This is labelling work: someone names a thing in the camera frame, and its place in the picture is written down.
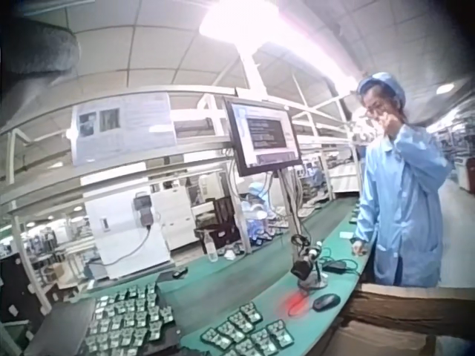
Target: hand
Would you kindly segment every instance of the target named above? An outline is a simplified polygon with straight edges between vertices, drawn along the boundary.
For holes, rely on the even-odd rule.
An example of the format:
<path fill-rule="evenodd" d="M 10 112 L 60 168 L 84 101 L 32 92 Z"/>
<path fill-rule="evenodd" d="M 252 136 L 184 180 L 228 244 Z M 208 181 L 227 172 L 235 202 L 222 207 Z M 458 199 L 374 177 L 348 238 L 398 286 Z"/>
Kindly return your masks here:
<path fill-rule="evenodd" d="M 383 113 L 379 117 L 379 122 L 389 137 L 395 139 L 398 136 L 399 130 L 402 127 L 402 121 L 396 115 Z"/>
<path fill-rule="evenodd" d="M 352 253 L 355 254 L 356 256 L 363 256 L 366 254 L 367 250 L 364 246 L 363 241 L 355 241 L 353 245 L 351 246 Z"/>

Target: power adapter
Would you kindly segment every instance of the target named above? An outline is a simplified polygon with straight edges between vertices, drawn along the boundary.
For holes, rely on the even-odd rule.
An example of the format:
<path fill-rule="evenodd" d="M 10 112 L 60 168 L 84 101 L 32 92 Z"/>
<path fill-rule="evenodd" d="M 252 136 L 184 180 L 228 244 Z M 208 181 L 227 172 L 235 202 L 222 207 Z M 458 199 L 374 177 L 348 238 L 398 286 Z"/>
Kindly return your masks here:
<path fill-rule="evenodd" d="M 321 270 L 328 273 L 345 274 L 348 272 L 348 267 L 344 261 L 326 261 L 322 265 Z"/>

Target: blue hair cap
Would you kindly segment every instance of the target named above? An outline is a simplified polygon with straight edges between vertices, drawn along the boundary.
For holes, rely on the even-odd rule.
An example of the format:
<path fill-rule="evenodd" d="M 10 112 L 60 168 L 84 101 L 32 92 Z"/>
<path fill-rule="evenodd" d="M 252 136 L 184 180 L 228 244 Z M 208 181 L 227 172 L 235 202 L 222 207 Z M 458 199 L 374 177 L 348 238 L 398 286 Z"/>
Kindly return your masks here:
<path fill-rule="evenodd" d="M 396 99 L 401 105 L 401 109 L 406 105 L 406 94 L 396 78 L 389 73 L 379 72 L 360 81 L 357 92 L 363 96 L 372 86 L 383 84 L 388 86 L 396 95 Z"/>

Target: blue cleanroom coat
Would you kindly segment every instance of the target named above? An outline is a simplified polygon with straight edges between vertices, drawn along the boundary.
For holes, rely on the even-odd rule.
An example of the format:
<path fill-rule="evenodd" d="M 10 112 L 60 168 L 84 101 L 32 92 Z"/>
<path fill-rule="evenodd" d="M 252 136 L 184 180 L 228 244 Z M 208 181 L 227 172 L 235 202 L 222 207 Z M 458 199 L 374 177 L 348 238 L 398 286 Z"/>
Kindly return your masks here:
<path fill-rule="evenodd" d="M 431 287 L 439 282 L 438 190 L 450 171 L 432 136 L 421 128 L 403 125 L 394 141 L 384 137 L 368 148 L 356 237 L 376 237 L 377 283 Z"/>

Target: computer monitor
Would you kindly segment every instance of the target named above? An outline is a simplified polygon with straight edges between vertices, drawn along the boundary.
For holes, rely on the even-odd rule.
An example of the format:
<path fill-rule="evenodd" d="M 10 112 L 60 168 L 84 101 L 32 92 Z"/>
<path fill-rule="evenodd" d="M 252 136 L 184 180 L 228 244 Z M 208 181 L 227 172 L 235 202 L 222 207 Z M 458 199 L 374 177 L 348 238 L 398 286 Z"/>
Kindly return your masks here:
<path fill-rule="evenodd" d="M 289 113 L 284 107 L 225 99 L 241 177 L 302 164 Z"/>

